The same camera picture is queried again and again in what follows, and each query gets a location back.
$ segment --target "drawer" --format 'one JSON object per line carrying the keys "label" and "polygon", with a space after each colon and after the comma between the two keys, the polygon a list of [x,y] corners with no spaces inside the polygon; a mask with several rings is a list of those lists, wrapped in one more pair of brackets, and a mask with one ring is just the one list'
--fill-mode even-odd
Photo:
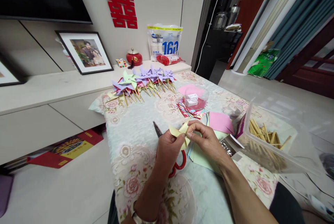
{"label": "drawer", "polygon": [[49,105],[0,116],[0,165],[82,132]]}
{"label": "drawer", "polygon": [[91,129],[105,123],[104,116],[89,110],[92,102],[102,93],[112,91],[112,89],[99,91],[92,94],[82,95],[75,98],[49,104],[55,110],[60,112],[71,122],[83,130]]}

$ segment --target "floral tablecloth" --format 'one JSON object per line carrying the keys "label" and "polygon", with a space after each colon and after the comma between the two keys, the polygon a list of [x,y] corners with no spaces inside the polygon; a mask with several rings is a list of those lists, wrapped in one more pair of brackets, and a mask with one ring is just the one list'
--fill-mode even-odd
{"label": "floral tablecloth", "polygon": [[[233,121],[233,126],[246,112],[249,102],[237,95],[203,79],[191,71],[175,74],[176,89],[193,83],[210,92],[208,111],[229,114],[238,108],[242,113]],[[185,118],[176,106],[182,98],[180,93],[161,92],[159,97],[149,97],[141,92],[145,103],[129,103],[122,107],[117,100],[107,102],[107,93],[101,94],[89,109],[105,116],[110,148],[113,184],[116,191],[116,206],[119,221],[123,221],[146,180],[150,176],[158,144],[153,121],[162,132],[168,125],[180,128]],[[275,193],[278,175],[242,153],[235,161],[249,185],[269,208]],[[180,153],[177,162],[181,163]],[[177,170],[164,190],[158,223],[233,223],[228,206],[228,194],[223,179],[211,170],[194,164],[190,159],[184,169]]]}

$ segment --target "red box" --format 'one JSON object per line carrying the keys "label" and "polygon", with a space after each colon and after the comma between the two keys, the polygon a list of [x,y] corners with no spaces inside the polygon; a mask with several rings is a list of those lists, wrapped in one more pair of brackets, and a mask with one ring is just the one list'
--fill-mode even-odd
{"label": "red box", "polygon": [[66,139],[52,150],[37,157],[28,157],[27,162],[45,167],[61,168],[102,140],[101,135],[90,129]]}

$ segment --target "hand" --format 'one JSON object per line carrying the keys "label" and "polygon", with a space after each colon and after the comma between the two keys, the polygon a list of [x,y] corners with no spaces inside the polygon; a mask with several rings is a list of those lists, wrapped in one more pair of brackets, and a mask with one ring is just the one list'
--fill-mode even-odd
{"label": "hand", "polygon": [[[194,141],[203,152],[211,157],[216,163],[221,164],[224,160],[229,158],[211,127],[208,127],[197,120],[189,121],[188,126],[186,132],[187,137]],[[200,132],[202,137],[192,133],[194,130]]]}
{"label": "hand", "polygon": [[184,143],[185,134],[175,138],[169,130],[167,130],[159,138],[156,166],[169,175],[176,162],[176,158],[180,153],[182,144]]}

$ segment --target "red scissors handle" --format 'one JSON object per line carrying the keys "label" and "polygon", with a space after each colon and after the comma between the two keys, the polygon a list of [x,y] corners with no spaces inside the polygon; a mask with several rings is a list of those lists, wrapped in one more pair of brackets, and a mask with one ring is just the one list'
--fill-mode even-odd
{"label": "red scissors handle", "polygon": [[177,163],[175,163],[175,165],[173,166],[172,172],[168,175],[168,178],[172,178],[175,175],[176,170],[181,170],[181,169],[184,168],[185,162],[187,161],[187,157],[185,155],[184,150],[182,150],[181,152],[182,152],[182,159],[183,159],[182,164],[181,164],[181,166],[179,166]]}

